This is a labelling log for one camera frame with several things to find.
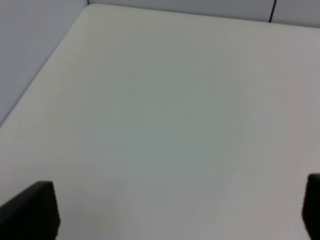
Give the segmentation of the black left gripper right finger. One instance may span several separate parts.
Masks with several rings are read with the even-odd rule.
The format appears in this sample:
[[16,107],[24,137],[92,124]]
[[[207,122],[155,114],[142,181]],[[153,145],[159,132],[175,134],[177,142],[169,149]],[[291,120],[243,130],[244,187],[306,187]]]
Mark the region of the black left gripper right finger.
[[311,240],[320,240],[320,174],[307,178],[302,206],[302,219]]

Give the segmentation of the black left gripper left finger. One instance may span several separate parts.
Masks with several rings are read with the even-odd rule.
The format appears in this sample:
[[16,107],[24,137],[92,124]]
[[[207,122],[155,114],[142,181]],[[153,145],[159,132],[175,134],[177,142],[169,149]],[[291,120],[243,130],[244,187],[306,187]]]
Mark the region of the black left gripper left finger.
[[37,181],[0,206],[2,240],[55,240],[60,224],[51,181]]

